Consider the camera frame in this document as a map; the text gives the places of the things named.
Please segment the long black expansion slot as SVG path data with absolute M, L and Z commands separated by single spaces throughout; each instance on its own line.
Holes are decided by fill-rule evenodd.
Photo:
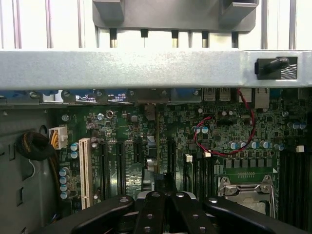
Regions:
M 168 141 L 168 172 L 173 173 L 176 170 L 176 142 L 173 139 Z
M 117 190 L 118 194 L 126 194 L 126 174 L 125 174 L 125 145 L 123 141 L 116 143 L 116 159 L 117 159 Z
M 100 191 L 101 191 L 101 201 L 104 201 L 109 197 L 109 167 L 108 167 L 108 151 L 107 144 L 103 143 L 100 145 Z

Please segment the metal CPU socket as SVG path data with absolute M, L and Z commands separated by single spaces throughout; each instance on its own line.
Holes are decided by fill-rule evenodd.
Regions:
M 239 202 L 247 198 L 266 203 L 267 216 L 275 218 L 275 189 L 271 176 L 265 175 L 261 182 L 231 183 L 226 176 L 218 182 L 218 196 L 230 201 Z

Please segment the silver CPU chip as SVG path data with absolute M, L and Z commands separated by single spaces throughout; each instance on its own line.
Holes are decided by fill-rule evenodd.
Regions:
M 266 214 L 266 203 L 263 201 L 256 201 L 252 198 L 247 198 L 244 201 L 239 202 L 239 204 L 264 215 Z

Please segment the short black expansion slot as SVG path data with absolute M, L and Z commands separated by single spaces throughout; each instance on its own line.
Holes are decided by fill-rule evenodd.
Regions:
M 141 141 L 137 140 L 133 143 L 134 147 L 134 163 L 141 162 L 141 155 L 142 155 L 142 144 Z

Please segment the white expansion slot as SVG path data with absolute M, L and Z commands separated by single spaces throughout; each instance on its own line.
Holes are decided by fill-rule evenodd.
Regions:
M 79 166 L 80 166 L 80 190 L 81 208 L 84 210 L 92 205 L 91 189 L 92 183 L 92 163 L 91 163 L 91 139 L 82 138 L 79 145 Z

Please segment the green Dell motherboard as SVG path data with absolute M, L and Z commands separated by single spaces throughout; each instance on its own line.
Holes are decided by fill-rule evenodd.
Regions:
M 61 110 L 60 126 L 68 130 L 68 146 L 59 153 L 60 198 L 69 213 L 81 208 L 79 145 L 91 139 L 91 203 L 101 202 L 100 145 L 107 144 L 109 197 L 118 195 L 116 143 L 125 145 L 126 195 L 142 191 L 142 171 L 148 158 L 147 140 L 154 122 L 145 106 L 95 106 Z M 275 98 L 269 108 L 255 109 L 254 117 L 242 103 L 158 105 L 160 172 L 169 173 L 168 141 L 176 142 L 176 188 L 183 189 L 184 154 L 193 156 L 195 192 L 202 200 L 218 195 L 218 182 L 261 182 L 272 178 L 275 217 L 306 228 L 312 215 L 312 103 Z M 134 141 L 141 141 L 141 162 L 134 163 Z

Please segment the white power connector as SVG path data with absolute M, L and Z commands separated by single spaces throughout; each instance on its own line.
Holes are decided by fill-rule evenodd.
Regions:
M 55 150 L 61 150 L 68 146 L 68 130 L 66 126 L 48 129 L 50 144 Z

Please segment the blue slot latch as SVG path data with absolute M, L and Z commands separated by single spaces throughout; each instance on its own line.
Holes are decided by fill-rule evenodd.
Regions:
M 171 89 L 171 103 L 200 103 L 201 89 L 198 88 L 173 88 Z

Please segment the silver USB port block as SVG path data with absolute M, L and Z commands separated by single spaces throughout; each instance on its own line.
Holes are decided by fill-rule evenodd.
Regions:
M 216 91 L 215 88 L 205 88 L 204 89 L 204 95 L 203 95 L 203 99 L 204 101 L 208 102 L 214 102 L 216 99 Z
M 219 100 L 220 101 L 230 101 L 231 100 L 231 89 L 230 88 L 220 88 L 219 89 Z

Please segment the silver finned rear port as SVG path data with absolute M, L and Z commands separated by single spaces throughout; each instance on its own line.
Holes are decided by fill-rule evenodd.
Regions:
M 252 102 L 252 88 L 240 88 L 239 90 L 246 102 Z

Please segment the silver ethernet port block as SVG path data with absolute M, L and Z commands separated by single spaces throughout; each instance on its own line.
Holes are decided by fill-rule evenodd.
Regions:
M 256 109 L 269 108 L 270 90 L 269 88 L 256 88 L 254 96 L 254 107 Z

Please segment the black and grey PC case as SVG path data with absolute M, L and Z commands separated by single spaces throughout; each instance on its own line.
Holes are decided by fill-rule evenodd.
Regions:
M 257 59 L 276 57 L 297 57 L 296 80 L 257 79 Z M 201 89 L 201 102 L 171 103 L 173 88 Z M 204 101 L 205 88 L 215 88 L 214 102 Z M 230 101 L 219 100 L 220 88 L 231 89 Z M 240 88 L 252 88 L 252 102 Z M 61 110 L 141 107 L 137 90 L 156 89 L 158 105 L 238 102 L 254 117 L 256 88 L 269 88 L 270 101 L 312 103 L 312 49 L 0 51 L 0 234 L 70 234 L 85 210 L 71 214 L 60 198 L 62 149 L 50 144 L 48 129 L 60 126 Z M 119 196 L 137 199 L 126 194 L 110 198 Z M 177 224 L 182 219 L 168 185 L 165 207 L 163 234 L 188 234 Z

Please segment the black plastic case latch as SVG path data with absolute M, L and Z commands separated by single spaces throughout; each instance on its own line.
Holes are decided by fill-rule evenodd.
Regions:
M 254 72 L 258 80 L 296 80 L 297 57 L 258 58 Z

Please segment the grey plastic parts rack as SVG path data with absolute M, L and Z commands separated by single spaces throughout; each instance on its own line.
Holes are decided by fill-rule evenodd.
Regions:
M 93 0 L 101 29 L 250 32 L 259 0 Z

